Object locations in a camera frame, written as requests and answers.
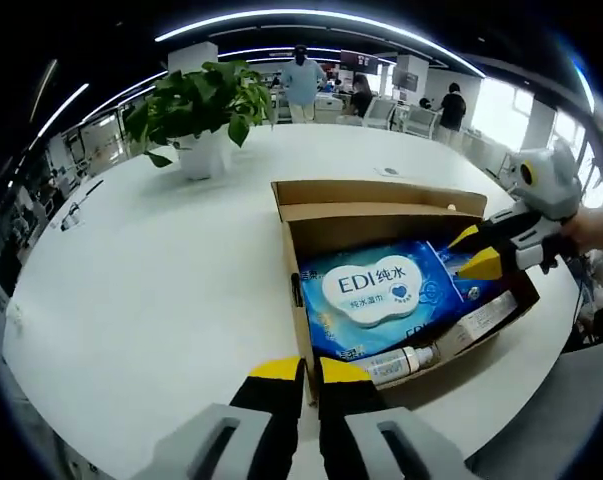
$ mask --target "ceiling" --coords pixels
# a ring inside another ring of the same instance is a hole
[[[527,2],[510,7],[499,4],[495,8],[493,2],[452,0],[383,3],[224,0],[212,5],[194,5],[191,0],[92,0],[84,6],[42,1],[19,6],[15,14],[13,4],[4,2],[0,6],[0,171],[22,157],[46,120],[82,84],[87,82],[90,87],[59,116],[33,149],[33,154],[45,145],[49,135],[76,124],[104,100],[161,71],[170,51],[204,40],[216,43],[220,53],[296,43],[371,54],[414,53],[388,43],[397,42],[417,50],[424,58],[431,57],[428,60],[433,65],[443,62],[453,70],[472,73],[445,54],[414,40],[371,25],[334,18],[252,17],[209,25],[159,43],[154,41],[158,35],[195,21],[273,6],[347,12],[389,23],[422,35],[461,56],[496,58],[541,74],[583,95],[570,60],[556,42],[557,38],[569,38],[589,61],[586,69],[589,78],[595,79],[594,83],[603,91],[603,80],[596,81],[603,79],[601,48],[589,46],[593,39],[603,38],[601,18],[595,16],[598,23],[593,24],[588,21],[588,16],[594,15],[590,11],[574,10],[570,14],[571,7],[564,5],[561,10],[555,10],[552,1],[534,2],[534,9]],[[9,19],[9,31],[2,19]],[[285,27],[268,28],[273,25]],[[258,28],[218,35],[250,27]],[[563,37],[550,33],[557,31]],[[37,86],[52,59],[58,60],[58,67],[30,121]]]

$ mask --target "wet wipes package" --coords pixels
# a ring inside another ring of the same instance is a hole
[[[299,265],[313,348],[354,360],[427,325],[456,321],[480,306],[493,283],[455,277],[465,261],[429,242],[408,241]]]

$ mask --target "table surface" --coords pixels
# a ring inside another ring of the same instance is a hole
[[[400,177],[382,176],[385,167]],[[343,125],[255,128],[218,179],[190,182],[178,165],[158,170],[147,158],[112,168],[74,193],[80,200],[104,180],[81,206],[81,225],[45,230],[8,307],[18,305],[22,321],[7,323],[5,360],[50,426],[98,468],[128,478],[159,439],[230,401],[251,367],[295,354],[270,182],[319,178],[478,192],[486,215],[512,203],[446,146]],[[578,295],[566,266],[530,276],[541,299],[525,317],[385,393],[465,457],[530,399],[570,332]],[[326,478],[316,419],[304,406],[290,478]]]

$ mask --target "box flap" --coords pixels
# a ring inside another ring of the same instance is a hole
[[[487,198],[478,193],[430,188],[407,183],[367,180],[292,180],[272,182],[279,216],[288,220],[290,205],[323,203],[392,203],[430,205],[483,216]]]

